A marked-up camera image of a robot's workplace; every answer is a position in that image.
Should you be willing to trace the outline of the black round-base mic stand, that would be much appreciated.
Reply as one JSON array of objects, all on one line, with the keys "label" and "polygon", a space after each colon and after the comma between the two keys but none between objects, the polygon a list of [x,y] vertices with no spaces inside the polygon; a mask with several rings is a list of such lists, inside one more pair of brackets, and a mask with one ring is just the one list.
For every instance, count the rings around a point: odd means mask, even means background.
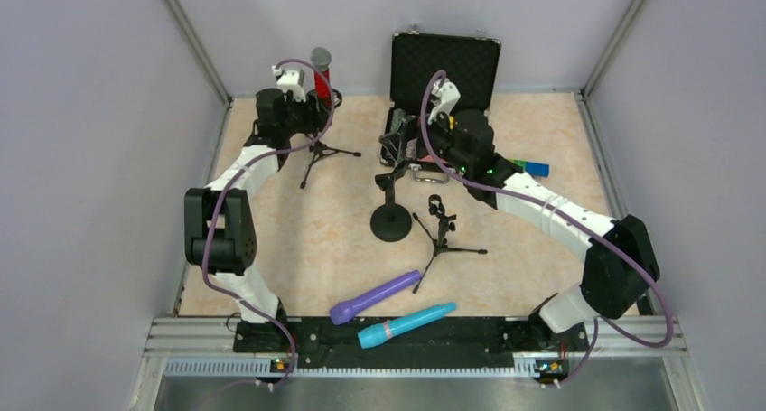
[{"label": "black round-base mic stand", "polygon": [[370,228],[374,236],[384,242],[397,242],[404,239],[412,228],[409,211],[396,201],[396,181],[406,174],[409,161],[398,163],[389,173],[377,174],[376,185],[384,192],[385,201],[377,207],[370,217]]}]

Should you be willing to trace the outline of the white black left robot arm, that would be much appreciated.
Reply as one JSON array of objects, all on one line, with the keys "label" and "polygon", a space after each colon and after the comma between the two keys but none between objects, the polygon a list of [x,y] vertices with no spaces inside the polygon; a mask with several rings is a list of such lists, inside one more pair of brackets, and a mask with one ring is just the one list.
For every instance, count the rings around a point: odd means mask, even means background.
[{"label": "white black left robot arm", "polygon": [[277,317],[279,298],[255,264],[257,233],[251,200],[294,151],[291,139],[317,139],[327,124],[332,102],[309,91],[263,89],[256,94],[257,117],[237,159],[213,182],[184,195],[184,249],[213,290],[231,297],[243,321],[266,323]]}]

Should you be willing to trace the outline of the red glitter microphone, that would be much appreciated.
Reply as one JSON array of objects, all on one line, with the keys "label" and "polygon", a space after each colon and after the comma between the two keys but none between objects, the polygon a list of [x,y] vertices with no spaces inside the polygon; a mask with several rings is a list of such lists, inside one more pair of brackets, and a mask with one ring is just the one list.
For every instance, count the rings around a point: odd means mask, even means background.
[{"label": "red glitter microphone", "polygon": [[326,106],[332,104],[332,89],[327,81],[330,79],[330,64],[332,56],[324,47],[315,47],[310,54],[310,62],[315,67],[314,71],[314,90],[317,98]]}]

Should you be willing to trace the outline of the black tripod shock-mount stand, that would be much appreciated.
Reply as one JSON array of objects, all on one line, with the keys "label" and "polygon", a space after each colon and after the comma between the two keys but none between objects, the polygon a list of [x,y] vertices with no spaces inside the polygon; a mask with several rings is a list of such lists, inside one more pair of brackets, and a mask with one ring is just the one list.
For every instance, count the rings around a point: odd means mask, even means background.
[{"label": "black tripod shock-mount stand", "polygon": [[[319,99],[319,96],[318,96],[318,92],[316,90],[309,91],[307,94],[307,97],[314,101],[314,104],[317,107],[317,112],[319,114],[324,116],[327,116],[329,114],[330,105],[321,103],[321,100]],[[312,154],[312,158],[306,167],[304,177],[300,183],[301,190],[303,190],[306,187],[312,168],[317,163],[319,163],[322,159],[329,158],[336,154],[347,154],[355,158],[362,157],[362,153],[358,151],[350,151],[346,149],[339,149],[339,148],[328,146],[323,141],[317,140],[318,134],[319,134],[318,131],[314,131],[311,134],[305,134],[305,136],[311,141],[314,141],[314,143],[312,143],[308,148],[309,152]]]}]

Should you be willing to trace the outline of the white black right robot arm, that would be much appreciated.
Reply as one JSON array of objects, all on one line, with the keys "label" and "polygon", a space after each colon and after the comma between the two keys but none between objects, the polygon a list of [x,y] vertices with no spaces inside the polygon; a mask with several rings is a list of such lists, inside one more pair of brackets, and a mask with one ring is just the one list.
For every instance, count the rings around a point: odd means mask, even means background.
[{"label": "white black right robot arm", "polygon": [[583,261],[580,282],[534,310],[531,317],[545,332],[619,319],[658,282],[659,266],[640,219],[608,217],[546,188],[496,151],[494,131],[479,110],[431,115],[425,125],[398,108],[390,115],[379,142],[397,168],[429,158],[474,199],[527,221]]}]

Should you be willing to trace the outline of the purple microphone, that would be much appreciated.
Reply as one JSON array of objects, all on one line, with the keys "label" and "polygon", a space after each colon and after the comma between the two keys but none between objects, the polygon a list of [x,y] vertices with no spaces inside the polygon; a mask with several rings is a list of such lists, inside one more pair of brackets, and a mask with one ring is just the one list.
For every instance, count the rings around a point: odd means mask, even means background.
[{"label": "purple microphone", "polygon": [[332,324],[343,325],[350,322],[357,314],[403,291],[421,278],[422,275],[419,270],[409,271],[364,294],[335,304],[329,311]]}]

